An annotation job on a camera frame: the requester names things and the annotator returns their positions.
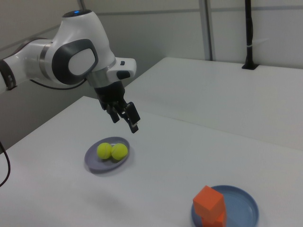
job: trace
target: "yellow tennis ball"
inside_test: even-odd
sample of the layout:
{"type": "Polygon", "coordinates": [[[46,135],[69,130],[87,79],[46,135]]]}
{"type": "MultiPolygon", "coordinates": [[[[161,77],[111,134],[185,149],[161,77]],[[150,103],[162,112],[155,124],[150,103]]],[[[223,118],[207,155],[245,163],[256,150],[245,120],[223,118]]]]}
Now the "yellow tennis ball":
{"type": "Polygon", "coordinates": [[[112,145],[109,143],[101,143],[97,147],[97,155],[100,159],[108,159],[111,156],[112,145]]]}
{"type": "Polygon", "coordinates": [[[128,149],[122,143],[117,143],[112,148],[112,157],[118,161],[122,160],[127,154],[128,149]]]}

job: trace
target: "blue plate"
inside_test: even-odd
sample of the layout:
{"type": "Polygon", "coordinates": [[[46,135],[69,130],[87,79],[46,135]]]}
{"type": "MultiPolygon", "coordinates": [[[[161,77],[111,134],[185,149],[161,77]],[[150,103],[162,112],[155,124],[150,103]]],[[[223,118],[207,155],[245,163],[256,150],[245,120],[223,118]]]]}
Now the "blue plate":
{"type": "MultiPolygon", "coordinates": [[[[259,219],[256,201],[244,190],[228,185],[212,187],[224,196],[226,205],[226,227],[255,227],[259,219]]],[[[191,216],[196,227],[202,227],[201,218],[195,213],[194,205],[191,216]]]]}
{"type": "Polygon", "coordinates": [[[87,167],[89,168],[89,170],[92,173],[97,174],[97,173],[107,172],[107,171],[117,168],[118,166],[120,166],[127,160],[130,152],[131,151],[130,151],[129,142],[126,139],[121,138],[121,137],[109,137],[109,138],[100,140],[97,143],[95,143],[94,145],[92,145],[86,152],[84,161],[85,161],[85,164],[87,165],[87,167]],[[97,147],[101,143],[109,143],[112,146],[117,143],[123,143],[128,149],[128,154],[120,161],[116,161],[113,158],[102,160],[102,159],[98,158],[98,156],[97,156],[97,147]]]}

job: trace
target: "gray plate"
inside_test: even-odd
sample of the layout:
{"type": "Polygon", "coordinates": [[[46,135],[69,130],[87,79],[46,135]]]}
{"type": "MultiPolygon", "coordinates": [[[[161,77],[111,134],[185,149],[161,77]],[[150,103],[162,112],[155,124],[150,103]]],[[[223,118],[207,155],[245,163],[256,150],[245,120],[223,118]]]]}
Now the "gray plate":
{"type": "Polygon", "coordinates": [[[93,146],[91,146],[85,154],[84,161],[88,166],[88,168],[90,169],[90,171],[105,172],[117,168],[119,165],[123,164],[127,160],[129,154],[130,154],[130,146],[129,146],[129,142],[126,139],[123,139],[121,137],[109,137],[100,140],[97,143],[95,143],[93,146]],[[128,154],[120,161],[114,160],[112,157],[105,160],[100,159],[97,156],[97,147],[101,143],[109,143],[112,146],[117,143],[123,143],[128,149],[128,154]]]}

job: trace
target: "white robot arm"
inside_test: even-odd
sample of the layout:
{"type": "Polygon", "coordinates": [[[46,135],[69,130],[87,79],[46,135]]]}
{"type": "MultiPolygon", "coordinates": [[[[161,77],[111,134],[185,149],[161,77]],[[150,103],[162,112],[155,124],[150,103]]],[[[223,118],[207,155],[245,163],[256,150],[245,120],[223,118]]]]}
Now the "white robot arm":
{"type": "Polygon", "coordinates": [[[113,122],[124,118],[133,133],[140,117],[134,104],[124,100],[121,81],[135,72],[134,59],[116,58],[111,52],[104,28],[91,10],[66,13],[53,40],[32,39],[0,60],[8,90],[28,79],[46,78],[66,85],[87,79],[113,122]]]}

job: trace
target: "black cable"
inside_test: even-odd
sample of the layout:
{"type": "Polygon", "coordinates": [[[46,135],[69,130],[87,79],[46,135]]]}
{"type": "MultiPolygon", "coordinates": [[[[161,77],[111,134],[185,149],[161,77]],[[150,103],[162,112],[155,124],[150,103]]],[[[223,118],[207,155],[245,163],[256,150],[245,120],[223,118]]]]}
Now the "black cable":
{"type": "Polygon", "coordinates": [[[33,79],[30,79],[30,81],[34,82],[35,84],[37,85],[40,85],[40,86],[43,86],[43,87],[46,87],[46,88],[49,88],[49,89],[53,89],[53,90],[72,90],[74,88],[77,88],[79,86],[81,86],[82,84],[84,84],[84,82],[86,81],[86,79],[84,79],[80,84],[74,86],[74,87],[67,87],[67,88],[61,88],[61,87],[50,87],[50,86],[47,86],[45,84],[41,84],[33,79]]]}
{"type": "Polygon", "coordinates": [[[4,155],[5,155],[5,158],[6,158],[7,162],[8,162],[8,174],[6,175],[6,178],[4,179],[4,181],[0,184],[0,187],[1,187],[2,185],[5,184],[5,182],[6,182],[6,181],[8,180],[8,178],[9,178],[9,175],[10,175],[10,161],[9,161],[9,156],[8,156],[8,154],[6,153],[6,150],[4,149],[4,147],[3,147],[2,143],[1,143],[1,141],[0,141],[0,150],[3,151],[3,153],[4,153],[4,155]]]}

